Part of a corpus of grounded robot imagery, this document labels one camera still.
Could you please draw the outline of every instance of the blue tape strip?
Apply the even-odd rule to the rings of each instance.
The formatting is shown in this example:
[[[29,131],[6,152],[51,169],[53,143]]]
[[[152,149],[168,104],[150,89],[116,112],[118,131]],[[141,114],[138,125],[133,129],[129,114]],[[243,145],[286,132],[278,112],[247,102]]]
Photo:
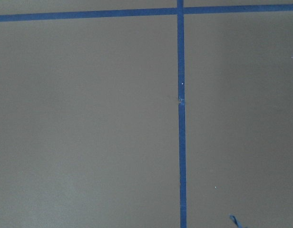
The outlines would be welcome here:
[[[238,228],[243,228],[242,224],[236,219],[234,215],[230,215],[230,219],[237,225]]]
[[[186,228],[186,107],[184,1],[177,0],[180,228]]]
[[[0,15],[0,22],[23,21],[23,20],[55,20],[55,19],[78,19],[78,18],[108,18],[108,17],[131,17],[131,16],[155,16],[175,15],[176,8],[159,9],[123,9],[123,10],[102,10],[62,13],[33,13]]]
[[[237,12],[277,12],[277,11],[293,11],[293,4],[251,5],[251,6],[213,6],[213,7],[187,7],[187,8],[184,8],[184,14],[237,13]]]

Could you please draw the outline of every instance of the vertical blue line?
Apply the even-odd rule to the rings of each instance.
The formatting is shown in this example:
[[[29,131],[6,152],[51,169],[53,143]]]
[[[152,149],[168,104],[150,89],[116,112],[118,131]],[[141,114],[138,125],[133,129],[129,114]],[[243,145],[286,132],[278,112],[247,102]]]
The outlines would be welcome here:
[[[180,228],[186,228],[186,108],[184,1],[177,0]]]

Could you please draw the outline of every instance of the gray floor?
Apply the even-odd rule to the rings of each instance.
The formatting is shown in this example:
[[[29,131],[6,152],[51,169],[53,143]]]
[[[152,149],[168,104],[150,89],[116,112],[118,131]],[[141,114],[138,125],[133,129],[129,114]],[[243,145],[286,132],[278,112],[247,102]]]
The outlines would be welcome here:
[[[185,55],[187,227],[293,228],[293,12],[185,15]],[[0,228],[178,228],[178,161],[176,15],[0,23]]]

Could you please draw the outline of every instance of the blue line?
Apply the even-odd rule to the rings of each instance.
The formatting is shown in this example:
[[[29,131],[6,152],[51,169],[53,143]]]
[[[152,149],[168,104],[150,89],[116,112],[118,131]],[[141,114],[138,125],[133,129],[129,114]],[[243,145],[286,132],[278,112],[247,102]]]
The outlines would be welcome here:
[[[62,13],[32,13],[0,15],[0,22],[23,21],[23,20],[55,20],[55,19],[78,19],[78,18],[108,18],[108,17],[131,17],[131,16],[155,16],[175,15],[176,8],[159,9],[123,9],[123,10],[102,10]]]
[[[187,8],[184,8],[184,14],[237,13],[237,12],[277,12],[277,11],[293,11],[293,4],[251,5],[251,6],[212,6],[212,7],[187,7]]]
[[[186,228],[186,107],[184,1],[177,0],[180,228]]]

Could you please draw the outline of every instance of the gray panel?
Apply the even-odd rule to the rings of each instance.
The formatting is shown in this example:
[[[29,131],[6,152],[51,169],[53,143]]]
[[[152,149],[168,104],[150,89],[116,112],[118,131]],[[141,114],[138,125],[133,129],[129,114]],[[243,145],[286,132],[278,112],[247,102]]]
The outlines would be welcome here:
[[[184,0],[185,7],[293,4],[293,0]]]
[[[176,0],[0,0],[0,15],[176,7]]]
[[[185,23],[188,227],[293,228],[293,12]]]
[[[0,228],[179,227],[176,16],[0,23]]]

